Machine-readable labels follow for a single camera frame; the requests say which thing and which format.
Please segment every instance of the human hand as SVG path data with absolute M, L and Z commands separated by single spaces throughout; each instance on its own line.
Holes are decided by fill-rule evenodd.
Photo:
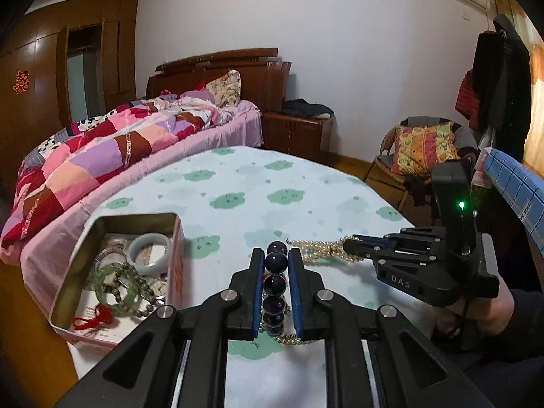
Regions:
M 469 304 L 466 318 L 477 321 L 478 330 L 484 336 L 497 336 L 507 327 L 512 318 L 514 301 L 512 293 L 504 280 L 499 277 L 499 295 L 494 299 L 479 297 Z M 447 308 L 433 307 L 436 329 L 442 334 L 448 334 L 455 328 L 459 317 L 463 315 L 465 299 L 461 298 Z

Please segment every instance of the floral pillow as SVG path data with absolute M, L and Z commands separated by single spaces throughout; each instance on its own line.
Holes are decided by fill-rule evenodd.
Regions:
M 459 159 L 454 140 L 451 122 L 430 127 L 400 125 L 396 129 L 391 171 L 401 175 L 428 175 L 434 164 Z
M 240 72 L 229 70 L 225 75 L 206 84 L 205 89 L 213 95 L 219 108 L 236 104 L 240 101 L 241 94 Z

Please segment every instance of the doorway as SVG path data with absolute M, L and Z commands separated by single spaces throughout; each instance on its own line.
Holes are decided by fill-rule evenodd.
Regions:
M 68 32 L 66 72 L 72 122 L 105 114 L 101 37 L 101 25 Z

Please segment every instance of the pink bedsheet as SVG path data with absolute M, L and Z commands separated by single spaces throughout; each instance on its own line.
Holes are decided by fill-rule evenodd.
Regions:
M 24 284 L 47 316 L 70 257 L 91 213 L 106 199 L 168 164 L 206 150 L 225 146 L 257 147 L 263 143 L 261 113 L 257 106 L 241 101 L 233 107 L 229 123 L 202 130 L 134 164 L 99 186 L 42 229 L 28 242 L 19 243 L 5 263 L 21 263 Z

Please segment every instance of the red paper decoration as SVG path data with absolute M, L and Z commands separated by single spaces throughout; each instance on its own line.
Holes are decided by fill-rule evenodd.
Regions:
M 31 85 L 31 82 L 28 80 L 28 72 L 26 70 L 19 70 L 15 76 L 15 86 L 13 90 L 17 95 L 20 95 Z

